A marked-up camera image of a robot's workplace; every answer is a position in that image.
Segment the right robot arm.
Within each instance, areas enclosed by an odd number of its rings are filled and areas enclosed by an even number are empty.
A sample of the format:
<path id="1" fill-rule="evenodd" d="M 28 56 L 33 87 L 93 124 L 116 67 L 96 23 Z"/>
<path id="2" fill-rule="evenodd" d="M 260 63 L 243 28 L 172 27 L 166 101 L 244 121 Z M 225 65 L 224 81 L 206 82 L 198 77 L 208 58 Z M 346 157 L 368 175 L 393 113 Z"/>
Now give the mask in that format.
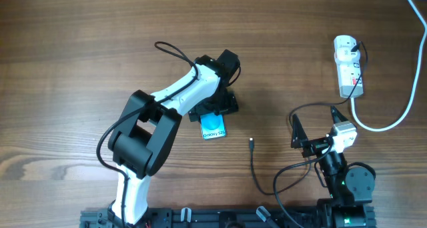
<path id="1" fill-rule="evenodd" d="M 334 106 L 330 107 L 333 125 L 325 137 L 308 139 L 296 114 L 292 115 L 292 148 L 301 148 L 302 156 L 315 157 L 316 175 L 330 197 L 319 199 L 312 227 L 375 227 L 372 202 L 375 170 L 362 162 L 348 163 L 344 150 L 357 137 L 357 128 Z"/>

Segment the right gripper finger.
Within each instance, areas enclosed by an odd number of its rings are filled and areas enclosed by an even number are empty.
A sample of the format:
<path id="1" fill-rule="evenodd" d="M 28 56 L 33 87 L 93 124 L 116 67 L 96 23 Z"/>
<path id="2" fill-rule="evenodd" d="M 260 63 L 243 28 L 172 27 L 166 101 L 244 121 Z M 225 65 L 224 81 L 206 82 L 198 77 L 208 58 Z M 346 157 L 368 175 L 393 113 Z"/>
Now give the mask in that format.
<path id="1" fill-rule="evenodd" d="M 335 106 L 331 106 L 330 111 L 331 111 L 331 116 L 332 116 L 332 120 L 333 120 L 334 124 L 345 122 L 348 120 L 345 116 L 343 116 L 338 111 L 338 109 Z"/>
<path id="2" fill-rule="evenodd" d="M 292 140 L 291 147 L 294 149 L 303 148 L 308 144 L 308 137 L 296 114 L 292 115 Z"/>

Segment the teal screen smartphone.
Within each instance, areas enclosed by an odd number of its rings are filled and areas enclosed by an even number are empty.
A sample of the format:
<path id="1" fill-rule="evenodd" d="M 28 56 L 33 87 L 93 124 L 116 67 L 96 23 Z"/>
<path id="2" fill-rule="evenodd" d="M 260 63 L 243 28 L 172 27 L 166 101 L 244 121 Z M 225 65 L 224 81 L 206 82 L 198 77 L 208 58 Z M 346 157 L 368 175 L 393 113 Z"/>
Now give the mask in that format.
<path id="1" fill-rule="evenodd" d="M 205 140 L 225 137 L 227 135 L 223 115 L 216 115 L 215 113 L 202 115 L 200 117 L 200 124 L 201 135 Z"/>

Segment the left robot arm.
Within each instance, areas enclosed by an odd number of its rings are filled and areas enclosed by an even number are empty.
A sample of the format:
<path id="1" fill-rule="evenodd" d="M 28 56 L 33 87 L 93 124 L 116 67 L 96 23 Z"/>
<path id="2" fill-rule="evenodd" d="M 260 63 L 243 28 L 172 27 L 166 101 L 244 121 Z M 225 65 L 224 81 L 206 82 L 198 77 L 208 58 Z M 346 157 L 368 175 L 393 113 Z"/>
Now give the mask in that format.
<path id="1" fill-rule="evenodd" d="M 194 122 L 238 111 L 236 96 L 228 91 L 241 71 L 235 53 L 226 49 L 217 59 L 204 55 L 190 66 L 161 91 L 134 92 L 113 128 L 108 148 L 120 184 L 111 212 L 120 227 L 131 227 L 145 215 L 151 177 L 169 156 L 184 115 Z"/>

